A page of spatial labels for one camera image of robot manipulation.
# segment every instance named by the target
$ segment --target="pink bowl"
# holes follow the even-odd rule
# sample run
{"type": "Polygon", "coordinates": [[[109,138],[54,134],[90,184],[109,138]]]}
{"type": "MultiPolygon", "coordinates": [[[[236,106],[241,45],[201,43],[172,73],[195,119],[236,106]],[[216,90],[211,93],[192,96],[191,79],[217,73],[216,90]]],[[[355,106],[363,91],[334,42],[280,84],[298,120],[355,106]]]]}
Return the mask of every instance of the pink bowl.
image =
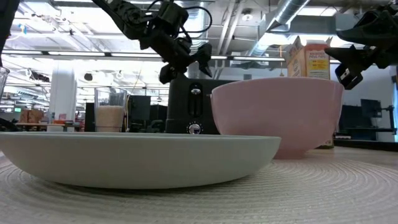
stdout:
{"type": "Polygon", "coordinates": [[[332,137],[343,89],[318,78],[229,83],[212,92],[213,118],[221,134],[281,137],[274,159],[297,159],[332,137]]]}

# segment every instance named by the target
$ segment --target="plate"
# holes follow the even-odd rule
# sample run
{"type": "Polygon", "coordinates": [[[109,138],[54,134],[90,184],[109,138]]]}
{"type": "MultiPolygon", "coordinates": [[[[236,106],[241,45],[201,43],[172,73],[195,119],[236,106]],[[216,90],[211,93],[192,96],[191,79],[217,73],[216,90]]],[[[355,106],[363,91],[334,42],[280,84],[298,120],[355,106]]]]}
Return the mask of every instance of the plate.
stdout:
{"type": "Polygon", "coordinates": [[[21,170],[61,184],[169,189],[255,173],[278,137],[132,133],[1,133],[0,150],[21,170]]]}

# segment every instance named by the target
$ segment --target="glass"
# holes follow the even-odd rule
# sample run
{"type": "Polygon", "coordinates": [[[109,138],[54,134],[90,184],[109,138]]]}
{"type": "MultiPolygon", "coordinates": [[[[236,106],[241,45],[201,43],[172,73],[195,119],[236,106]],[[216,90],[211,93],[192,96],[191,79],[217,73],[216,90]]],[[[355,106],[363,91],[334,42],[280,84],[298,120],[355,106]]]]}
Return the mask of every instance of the glass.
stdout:
{"type": "Polygon", "coordinates": [[[97,132],[121,132],[127,91],[95,88],[95,128],[97,132]]]}
{"type": "Polygon", "coordinates": [[[0,102],[1,102],[1,96],[4,91],[4,87],[6,86],[6,81],[7,81],[7,76],[10,73],[10,71],[6,68],[0,67],[0,102]]]}

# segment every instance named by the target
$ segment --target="fluorescent light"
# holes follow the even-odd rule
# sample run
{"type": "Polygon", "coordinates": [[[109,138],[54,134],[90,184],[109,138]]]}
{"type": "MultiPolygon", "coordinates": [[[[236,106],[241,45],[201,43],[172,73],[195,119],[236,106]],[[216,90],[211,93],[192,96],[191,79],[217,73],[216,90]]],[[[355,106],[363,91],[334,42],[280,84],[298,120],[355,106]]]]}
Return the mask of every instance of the fluorescent light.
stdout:
{"type": "Polygon", "coordinates": [[[15,100],[20,103],[31,103],[31,101],[29,101],[29,100],[18,100],[18,99],[15,99],[15,100]]]}
{"type": "Polygon", "coordinates": [[[113,57],[161,58],[158,54],[112,53],[113,57]]]}
{"type": "Polygon", "coordinates": [[[153,1],[128,1],[131,4],[152,4],[153,1]]]}
{"type": "Polygon", "coordinates": [[[31,104],[16,104],[15,106],[32,106],[31,104]]]}
{"type": "Polygon", "coordinates": [[[64,55],[64,56],[105,56],[101,52],[49,52],[50,55],[64,55]]]}
{"type": "Polygon", "coordinates": [[[227,56],[215,55],[215,56],[211,56],[211,59],[213,59],[213,60],[225,60],[225,59],[227,59],[227,56]]]}
{"type": "Polygon", "coordinates": [[[91,2],[91,0],[53,0],[53,1],[65,1],[65,2],[91,2]]]}
{"type": "Polygon", "coordinates": [[[40,51],[36,50],[3,50],[3,54],[42,54],[40,51]]]}
{"type": "Polygon", "coordinates": [[[14,105],[0,105],[0,108],[14,108],[14,105]]]}
{"type": "Polygon", "coordinates": [[[247,61],[258,61],[258,62],[284,62],[283,58],[272,58],[272,57],[234,57],[233,60],[247,60],[247,61]]]}

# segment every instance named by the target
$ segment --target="label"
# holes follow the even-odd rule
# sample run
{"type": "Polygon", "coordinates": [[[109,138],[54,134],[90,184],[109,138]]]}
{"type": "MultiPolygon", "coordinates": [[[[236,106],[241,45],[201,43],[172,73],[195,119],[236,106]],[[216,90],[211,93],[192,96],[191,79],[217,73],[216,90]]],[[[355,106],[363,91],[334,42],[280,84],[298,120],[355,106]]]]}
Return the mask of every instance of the label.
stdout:
{"type": "Polygon", "coordinates": [[[307,53],[307,77],[330,79],[329,56],[324,50],[309,50],[307,53]]]}

